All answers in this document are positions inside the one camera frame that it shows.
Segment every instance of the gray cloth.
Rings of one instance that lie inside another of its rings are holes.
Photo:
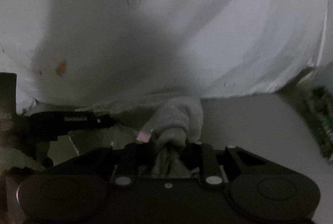
[[[0,175],[13,167],[21,169],[27,167],[36,171],[45,169],[40,163],[26,156],[18,149],[0,147]]]
[[[99,131],[72,131],[70,138],[78,154],[99,146],[122,149],[126,144],[136,142],[140,129],[149,121],[151,140],[157,153],[150,174],[154,177],[183,178],[193,173],[179,160],[179,154],[187,139],[196,142],[200,138],[203,111],[198,98],[163,94],[97,104],[80,110],[109,113],[121,123]]]

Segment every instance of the white cloth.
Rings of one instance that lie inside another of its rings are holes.
[[[20,150],[0,147],[0,175],[13,167],[23,169],[30,168],[35,171],[43,171],[45,168],[32,157],[26,156]]]
[[[272,92],[313,61],[326,10],[327,0],[0,0],[0,71],[57,105]]]

